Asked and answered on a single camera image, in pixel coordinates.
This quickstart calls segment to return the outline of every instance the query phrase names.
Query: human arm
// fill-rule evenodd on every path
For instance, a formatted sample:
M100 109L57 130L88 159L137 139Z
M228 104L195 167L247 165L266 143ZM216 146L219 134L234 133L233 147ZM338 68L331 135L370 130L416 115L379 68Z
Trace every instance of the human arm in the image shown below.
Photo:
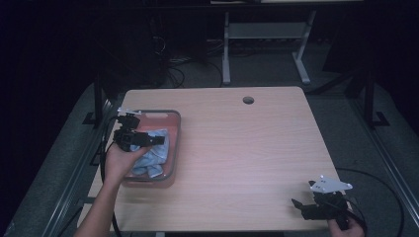
M107 153L104 184L74 236L109 235L120 184L135 161L150 148L142 147L133 152L124 152L116 144L111 145Z
M327 220L327 224L332 237L365 237L364 229L351 217L348 217L347 230L341 230L335 219Z

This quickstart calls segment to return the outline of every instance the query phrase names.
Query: hole in table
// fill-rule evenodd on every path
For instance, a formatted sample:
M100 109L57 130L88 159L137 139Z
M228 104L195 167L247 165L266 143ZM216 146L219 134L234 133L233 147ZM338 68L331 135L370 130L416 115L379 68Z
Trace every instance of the hole in table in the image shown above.
M243 97L243 103L246 105L252 105L255 102L253 97Z

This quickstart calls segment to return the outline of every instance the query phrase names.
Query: translucent container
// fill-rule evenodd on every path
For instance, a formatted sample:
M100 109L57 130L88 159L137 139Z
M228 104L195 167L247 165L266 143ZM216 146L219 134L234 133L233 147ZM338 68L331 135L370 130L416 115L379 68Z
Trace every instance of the translucent container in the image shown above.
M169 133L169 152L162 164L163 174L149 178L147 174L126 175L123 185L132 188L169 188L175 182L176 155L181 131L181 115L176 111L141 111L139 126L136 131L148 131L166 128Z

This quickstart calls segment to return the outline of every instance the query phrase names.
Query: wooden table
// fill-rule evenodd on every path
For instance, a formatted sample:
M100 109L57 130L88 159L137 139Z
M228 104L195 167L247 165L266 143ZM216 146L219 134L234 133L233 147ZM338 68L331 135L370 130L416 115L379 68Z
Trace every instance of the wooden table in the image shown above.
M244 97L254 103L243 103ZM304 220L291 201L313 203L307 182L319 175L338 179L298 87L129 91L123 107L176 110L182 132L170 188L120 188L115 213L121 230L326 227L324 220ZM101 186L98 172L88 196L95 197ZM90 206L85 204L79 223Z

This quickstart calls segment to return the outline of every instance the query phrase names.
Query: human hand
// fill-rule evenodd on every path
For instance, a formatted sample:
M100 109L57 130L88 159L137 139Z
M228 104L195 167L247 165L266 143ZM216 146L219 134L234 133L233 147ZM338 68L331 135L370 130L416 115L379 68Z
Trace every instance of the human hand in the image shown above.
M107 153L105 165L105 184L120 185L124 176L132 168L135 161L147 153L150 147L141 147L136 151L126 152L121 150L117 144L112 144Z
M361 227L358 222L348 217L348 227L347 230L341 230L339 228L338 223L335 219L327 220L327 224L329 225L329 231L332 237L364 237L364 229Z

